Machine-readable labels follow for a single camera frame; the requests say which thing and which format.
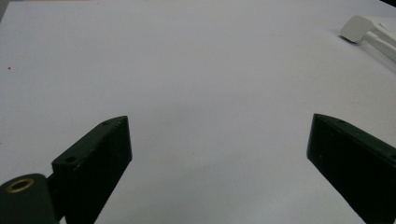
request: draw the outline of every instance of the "screw hole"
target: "screw hole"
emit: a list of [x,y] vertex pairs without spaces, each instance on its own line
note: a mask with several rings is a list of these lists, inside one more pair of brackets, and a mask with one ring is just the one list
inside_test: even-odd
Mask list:
[[72,161],[75,161],[77,158],[76,157],[68,157],[67,159],[66,159],[66,161],[67,162],[72,162]]
[[21,179],[13,182],[7,187],[8,193],[18,193],[25,189],[29,189],[35,181],[33,179]]

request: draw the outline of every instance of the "white plastic object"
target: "white plastic object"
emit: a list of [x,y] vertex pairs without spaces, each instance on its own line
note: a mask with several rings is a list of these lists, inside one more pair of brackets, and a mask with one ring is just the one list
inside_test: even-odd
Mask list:
[[396,63],[395,34],[390,33],[380,23],[363,16],[354,16],[341,29],[340,35],[357,44],[366,40]]

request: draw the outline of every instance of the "white table surface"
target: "white table surface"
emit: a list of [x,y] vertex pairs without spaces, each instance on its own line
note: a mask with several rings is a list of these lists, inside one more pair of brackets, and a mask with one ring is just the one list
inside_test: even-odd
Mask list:
[[363,223],[305,152],[314,113],[396,147],[396,64],[338,36],[354,15],[395,13],[375,0],[12,2],[0,182],[50,175],[127,115],[134,160],[98,224]]

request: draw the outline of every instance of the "white plastic part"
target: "white plastic part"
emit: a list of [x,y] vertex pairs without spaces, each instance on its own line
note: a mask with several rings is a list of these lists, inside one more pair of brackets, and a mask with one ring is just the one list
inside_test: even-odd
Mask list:
[[354,16],[341,29],[340,35],[357,44],[366,40],[396,63],[395,34],[380,23],[374,23],[363,16]]

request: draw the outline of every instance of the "small hole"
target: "small hole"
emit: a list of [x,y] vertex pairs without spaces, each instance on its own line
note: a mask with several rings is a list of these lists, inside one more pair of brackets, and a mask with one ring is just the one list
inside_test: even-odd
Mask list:
[[67,162],[72,162],[75,161],[77,158],[76,157],[69,157],[66,159]]
[[32,186],[34,182],[35,181],[33,179],[17,180],[7,187],[7,192],[8,193],[17,193],[17,192],[23,191],[25,189],[29,189],[30,186]]

